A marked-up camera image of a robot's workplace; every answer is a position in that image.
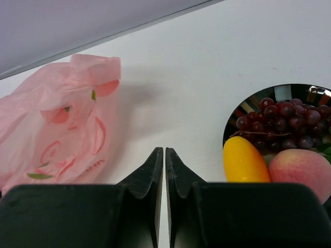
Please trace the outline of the pink plastic bag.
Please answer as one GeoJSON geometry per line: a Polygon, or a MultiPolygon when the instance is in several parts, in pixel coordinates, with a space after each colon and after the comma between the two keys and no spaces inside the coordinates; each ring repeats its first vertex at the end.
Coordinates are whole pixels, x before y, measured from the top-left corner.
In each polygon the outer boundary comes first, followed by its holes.
{"type": "Polygon", "coordinates": [[[93,182],[110,156],[121,60],[76,54],[1,98],[1,193],[93,182]]]}

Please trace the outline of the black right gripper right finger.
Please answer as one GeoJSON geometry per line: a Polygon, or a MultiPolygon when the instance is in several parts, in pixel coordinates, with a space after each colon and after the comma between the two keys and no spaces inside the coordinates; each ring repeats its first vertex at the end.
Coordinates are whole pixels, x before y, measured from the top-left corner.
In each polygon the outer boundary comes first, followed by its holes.
{"type": "Polygon", "coordinates": [[[330,247],[330,218],[293,183],[206,182],[165,150],[170,247],[330,247]]]}

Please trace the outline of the yellow fake mango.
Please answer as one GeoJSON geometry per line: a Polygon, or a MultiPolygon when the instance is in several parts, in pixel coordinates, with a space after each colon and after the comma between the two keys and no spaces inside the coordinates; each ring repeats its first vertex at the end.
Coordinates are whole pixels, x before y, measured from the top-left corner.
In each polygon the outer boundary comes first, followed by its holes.
{"type": "Polygon", "coordinates": [[[223,147],[223,167],[227,182],[271,182],[266,162],[248,140],[235,136],[223,147]]]}

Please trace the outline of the red fake cherry tomatoes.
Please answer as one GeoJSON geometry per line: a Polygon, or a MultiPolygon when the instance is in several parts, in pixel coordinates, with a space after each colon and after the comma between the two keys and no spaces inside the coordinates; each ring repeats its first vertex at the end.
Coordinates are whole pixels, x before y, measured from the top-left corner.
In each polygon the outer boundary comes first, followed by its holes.
{"type": "Polygon", "coordinates": [[[327,142],[326,144],[323,144],[319,147],[317,147],[317,151],[319,154],[321,154],[329,163],[331,161],[331,143],[327,142]]]}

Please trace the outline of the pink fake peach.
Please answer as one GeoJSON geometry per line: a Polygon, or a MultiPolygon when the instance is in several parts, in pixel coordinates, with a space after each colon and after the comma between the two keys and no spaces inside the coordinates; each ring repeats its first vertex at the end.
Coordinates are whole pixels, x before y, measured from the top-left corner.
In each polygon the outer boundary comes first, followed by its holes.
{"type": "Polygon", "coordinates": [[[272,182],[300,183],[311,189],[321,203],[330,197],[330,163],[311,150],[284,150],[271,160],[272,182]]]}

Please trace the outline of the dark red fake grapes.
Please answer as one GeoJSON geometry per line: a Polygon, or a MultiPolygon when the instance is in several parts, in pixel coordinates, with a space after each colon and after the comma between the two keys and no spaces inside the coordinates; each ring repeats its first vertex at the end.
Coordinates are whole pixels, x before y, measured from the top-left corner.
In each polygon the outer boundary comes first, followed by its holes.
{"type": "Polygon", "coordinates": [[[240,136],[262,153],[286,149],[316,150],[330,142],[330,106],[299,98],[276,101],[270,97],[254,110],[243,103],[225,129],[225,140],[240,136]]]}

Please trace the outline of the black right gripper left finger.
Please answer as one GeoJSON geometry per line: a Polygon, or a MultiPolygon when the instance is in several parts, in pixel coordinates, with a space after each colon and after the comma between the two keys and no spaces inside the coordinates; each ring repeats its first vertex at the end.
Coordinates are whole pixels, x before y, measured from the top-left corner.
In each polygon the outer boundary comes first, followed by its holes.
{"type": "Polygon", "coordinates": [[[117,184],[27,184],[1,199],[1,247],[157,247],[163,149],[117,184]]]}

